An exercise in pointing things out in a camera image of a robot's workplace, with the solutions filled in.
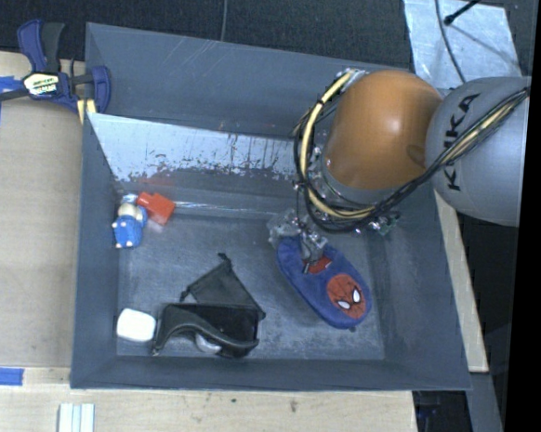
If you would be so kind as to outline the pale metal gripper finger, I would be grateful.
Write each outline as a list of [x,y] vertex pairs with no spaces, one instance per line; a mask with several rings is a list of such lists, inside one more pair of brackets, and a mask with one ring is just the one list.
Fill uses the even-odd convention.
[[280,241],[287,237],[296,237],[300,234],[300,220],[295,210],[285,210],[276,214],[268,222],[269,243],[278,247]]
[[299,235],[301,259],[307,265],[317,263],[323,257],[328,239],[316,231],[303,231]]

